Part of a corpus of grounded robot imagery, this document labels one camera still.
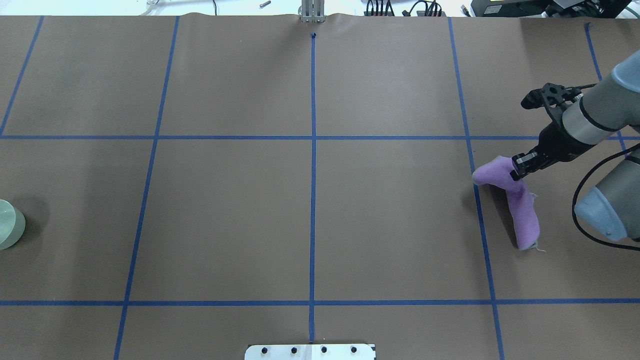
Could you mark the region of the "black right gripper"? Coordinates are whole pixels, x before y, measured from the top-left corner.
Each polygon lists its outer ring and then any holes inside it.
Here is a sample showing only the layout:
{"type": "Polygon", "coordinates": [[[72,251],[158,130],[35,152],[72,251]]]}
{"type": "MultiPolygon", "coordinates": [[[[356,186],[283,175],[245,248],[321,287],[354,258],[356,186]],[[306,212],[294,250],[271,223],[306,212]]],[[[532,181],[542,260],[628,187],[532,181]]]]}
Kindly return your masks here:
{"type": "Polygon", "coordinates": [[[593,146],[574,139],[557,123],[547,125],[538,136],[538,144],[528,153],[517,153],[510,159],[514,182],[523,180],[530,173],[546,169],[558,162],[571,162],[593,146]]]}

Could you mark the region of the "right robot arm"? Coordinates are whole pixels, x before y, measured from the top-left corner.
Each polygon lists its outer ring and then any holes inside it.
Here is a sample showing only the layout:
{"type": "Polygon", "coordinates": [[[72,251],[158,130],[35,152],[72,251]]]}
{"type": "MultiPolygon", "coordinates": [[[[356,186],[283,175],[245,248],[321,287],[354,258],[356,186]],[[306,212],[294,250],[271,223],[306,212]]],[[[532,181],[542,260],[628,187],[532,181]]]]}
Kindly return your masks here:
{"type": "MultiPolygon", "coordinates": [[[[615,132],[639,129],[640,55],[634,52],[597,84],[562,86],[546,83],[521,101],[526,110],[545,109],[551,122],[527,153],[512,157],[510,177],[519,181],[556,163],[580,157],[615,132]]],[[[614,153],[590,169],[571,200],[576,228],[588,239],[610,248],[638,251],[621,244],[639,241],[639,146],[614,153]]]]}

